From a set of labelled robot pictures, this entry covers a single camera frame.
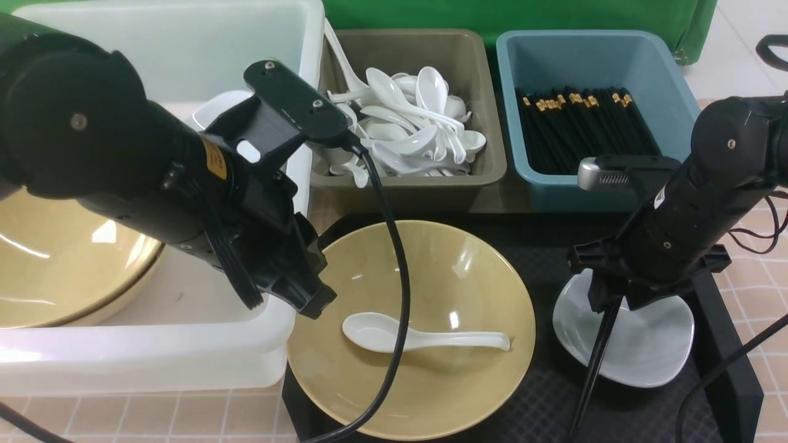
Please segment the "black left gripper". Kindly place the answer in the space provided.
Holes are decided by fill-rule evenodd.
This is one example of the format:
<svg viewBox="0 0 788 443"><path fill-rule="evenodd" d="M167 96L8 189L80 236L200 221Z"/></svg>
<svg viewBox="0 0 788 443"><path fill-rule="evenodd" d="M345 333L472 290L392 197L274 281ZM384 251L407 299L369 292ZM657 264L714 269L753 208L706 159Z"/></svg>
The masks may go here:
<svg viewBox="0 0 788 443"><path fill-rule="evenodd" d="M267 293L317 319L337 294L319 277L326 258L282 170L305 143L255 95L206 129L172 135L167 243L222 270L248 308Z"/></svg>

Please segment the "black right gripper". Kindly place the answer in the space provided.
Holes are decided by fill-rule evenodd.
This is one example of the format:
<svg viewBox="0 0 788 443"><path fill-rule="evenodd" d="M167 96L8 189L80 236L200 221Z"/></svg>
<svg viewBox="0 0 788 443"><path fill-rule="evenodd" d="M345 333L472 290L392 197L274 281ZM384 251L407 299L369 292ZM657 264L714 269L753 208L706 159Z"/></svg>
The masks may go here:
<svg viewBox="0 0 788 443"><path fill-rule="evenodd" d="M569 426L568 438L576 439L582 429L622 300L627 300L630 309L641 309L673 295L686 295L693 291L695 276L718 274L731 264L731 258L723 245L713 245L697 258L676 259L648 245L641 249L629 241L606 237L574 245L568 253L568 264L573 274L591 271L589 304L593 311L604 311Z"/></svg>

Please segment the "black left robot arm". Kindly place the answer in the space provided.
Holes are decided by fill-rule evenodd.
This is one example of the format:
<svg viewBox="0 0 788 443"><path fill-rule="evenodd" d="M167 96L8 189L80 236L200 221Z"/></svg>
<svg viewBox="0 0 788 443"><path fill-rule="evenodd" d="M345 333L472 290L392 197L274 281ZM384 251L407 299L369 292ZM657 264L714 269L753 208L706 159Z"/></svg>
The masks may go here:
<svg viewBox="0 0 788 443"><path fill-rule="evenodd" d="M2 14L2 197L76 200L220 270L249 309L269 294L317 319L337 294L283 166L336 140L340 113L280 62L244 81L251 97L197 131L147 98L124 54Z"/></svg>

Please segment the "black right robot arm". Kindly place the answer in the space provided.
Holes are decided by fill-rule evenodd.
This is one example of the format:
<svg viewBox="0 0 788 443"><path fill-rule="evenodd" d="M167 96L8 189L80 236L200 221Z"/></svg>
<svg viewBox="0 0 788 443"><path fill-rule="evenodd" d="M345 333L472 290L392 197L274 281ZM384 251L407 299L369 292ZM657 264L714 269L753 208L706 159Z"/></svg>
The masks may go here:
<svg viewBox="0 0 788 443"><path fill-rule="evenodd" d="M693 289L698 274L731 263L720 239L757 202L786 186L786 97L730 97L698 116L684 162L661 155L599 155L579 186L630 189L640 207L620 230L569 250L572 273L590 270L591 310L602 313L568 441L582 428L622 301L640 309Z"/></svg>

